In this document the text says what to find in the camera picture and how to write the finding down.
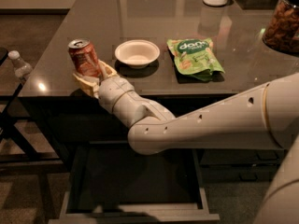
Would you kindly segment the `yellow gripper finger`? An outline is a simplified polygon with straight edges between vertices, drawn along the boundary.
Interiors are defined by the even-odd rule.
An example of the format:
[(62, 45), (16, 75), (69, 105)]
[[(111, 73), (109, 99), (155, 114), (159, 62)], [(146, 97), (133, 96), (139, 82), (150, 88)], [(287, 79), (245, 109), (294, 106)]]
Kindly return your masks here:
[(100, 80), (97, 77), (83, 76), (80, 73), (74, 72), (73, 76), (78, 82), (80, 88), (83, 92), (89, 95), (92, 98), (99, 97), (99, 85)]
[(110, 77), (114, 77), (118, 74), (113, 67), (106, 64), (105, 62), (99, 60), (98, 64), (99, 64), (99, 67), (101, 70), (101, 79), (102, 80), (108, 79)]

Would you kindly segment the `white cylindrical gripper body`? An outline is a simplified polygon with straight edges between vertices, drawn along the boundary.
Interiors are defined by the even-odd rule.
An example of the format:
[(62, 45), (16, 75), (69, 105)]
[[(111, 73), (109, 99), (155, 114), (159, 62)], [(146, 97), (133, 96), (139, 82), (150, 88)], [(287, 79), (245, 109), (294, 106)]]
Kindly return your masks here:
[(154, 117), (150, 100), (135, 92), (134, 86), (122, 77), (110, 77), (99, 86), (99, 105), (117, 117), (127, 128), (142, 119)]

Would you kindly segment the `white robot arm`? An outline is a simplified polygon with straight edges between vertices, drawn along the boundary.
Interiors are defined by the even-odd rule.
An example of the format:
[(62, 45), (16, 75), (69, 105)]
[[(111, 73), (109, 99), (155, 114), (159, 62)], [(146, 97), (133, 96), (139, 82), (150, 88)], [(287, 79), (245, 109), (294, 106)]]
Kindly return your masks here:
[(143, 98), (104, 62), (104, 76), (73, 76), (128, 129), (128, 143), (151, 155), (173, 148), (284, 149), (287, 155), (253, 224), (299, 224), (299, 74), (279, 78), (175, 117)]

